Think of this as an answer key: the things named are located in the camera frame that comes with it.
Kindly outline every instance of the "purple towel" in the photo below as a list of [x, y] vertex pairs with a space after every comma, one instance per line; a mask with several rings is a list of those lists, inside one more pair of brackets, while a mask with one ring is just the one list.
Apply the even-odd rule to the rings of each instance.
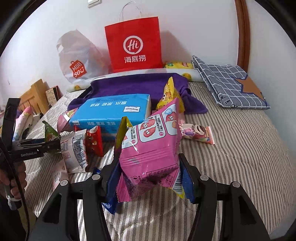
[[187, 79], [176, 73], [135, 74], [95, 80], [91, 83], [92, 91], [85, 98], [72, 100], [68, 110], [80, 107], [90, 98], [125, 94], [149, 94], [151, 109], [155, 110], [157, 103], [163, 97], [163, 89], [170, 77], [173, 77], [175, 88], [182, 97], [185, 114], [207, 112], [207, 108], [198, 99], [191, 96]]

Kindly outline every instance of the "wooden headboard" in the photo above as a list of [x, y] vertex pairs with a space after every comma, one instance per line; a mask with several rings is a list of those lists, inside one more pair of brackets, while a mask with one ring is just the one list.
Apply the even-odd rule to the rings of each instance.
[[21, 101], [19, 109], [23, 111], [26, 107], [31, 105], [35, 109], [35, 114], [45, 114], [49, 110], [45, 94], [46, 90], [47, 87], [43, 83], [42, 79], [32, 84], [31, 88], [20, 97]]

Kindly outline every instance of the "gray checkered folded cloth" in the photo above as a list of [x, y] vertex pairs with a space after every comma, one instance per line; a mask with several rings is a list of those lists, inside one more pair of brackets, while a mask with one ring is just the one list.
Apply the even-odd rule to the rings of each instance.
[[221, 107], [270, 108], [260, 89], [241, 67], [206, 64], [194, 55], [192, 64], [199, 71], [215, 102]]

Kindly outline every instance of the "striped fabric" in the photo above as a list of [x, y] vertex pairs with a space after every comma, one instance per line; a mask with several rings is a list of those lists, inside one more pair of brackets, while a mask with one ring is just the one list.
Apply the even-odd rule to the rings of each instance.
[[[257, 208], [267, 231], [272, 232], [289, 214], [294, 205], [296, 171], [288, 151], [275, 127], [262, 110], [225, 109], [214, 103], [204, 83], [189, 83], [192, 94], [209, 109], [202, 115], [187, 115], [187, 123], [211, 126], [215, 145], [184, 139], [180, 151], [201, 174], [216, 182], [242, 184]], [[66, 94], [43, 117], [56, 128], [58, 115], [82, 91]], [[44, 136], [41, 121], [29, 138]], [[93, 160], [100, 169], [111, 163], [113, 146], [104, 144], [106, 155]], [[46, 154], [26, 161], [26, 199], [36, 216], [52, 193], [51, 168], [61, 155]], [[74, 174], [70, 181], [84, 181], [90, 173]], [[117, 213], [104, 211], [112, 240], [187, 240], [193, 224], [196, 205], [180, 199], [172, 190], [155, 187], [134, 202], [119, 204]], [[213, 240], [218, 240], [221, 228], [222, 203], [217, 203]], [[82, 241], [86, 240], [82, 201], [78, 201], [78, 225]]]

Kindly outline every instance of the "green snack bag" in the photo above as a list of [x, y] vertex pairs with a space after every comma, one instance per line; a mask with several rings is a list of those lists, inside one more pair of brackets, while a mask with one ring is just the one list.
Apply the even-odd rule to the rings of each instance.
[[46, 121], [42, 121], [42, 123], [45, 125], [45, 142], [61, 139], [61, 136], [50, 124], [48, 124]]

